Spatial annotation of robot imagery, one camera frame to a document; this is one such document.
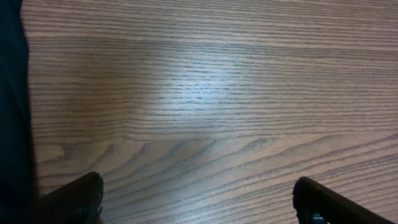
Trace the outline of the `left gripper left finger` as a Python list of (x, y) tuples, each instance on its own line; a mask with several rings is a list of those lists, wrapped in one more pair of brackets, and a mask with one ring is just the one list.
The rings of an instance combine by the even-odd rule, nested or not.
[(95, 224), (103, 199), (104, 183), (97, 172), (89, 172), (39, 200), (34, 223)]

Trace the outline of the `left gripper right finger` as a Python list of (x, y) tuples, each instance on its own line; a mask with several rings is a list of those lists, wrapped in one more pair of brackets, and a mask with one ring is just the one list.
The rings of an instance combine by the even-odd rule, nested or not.
[(296, 181), (292, 195), (300, 224), (394, 224), (308, 177)]

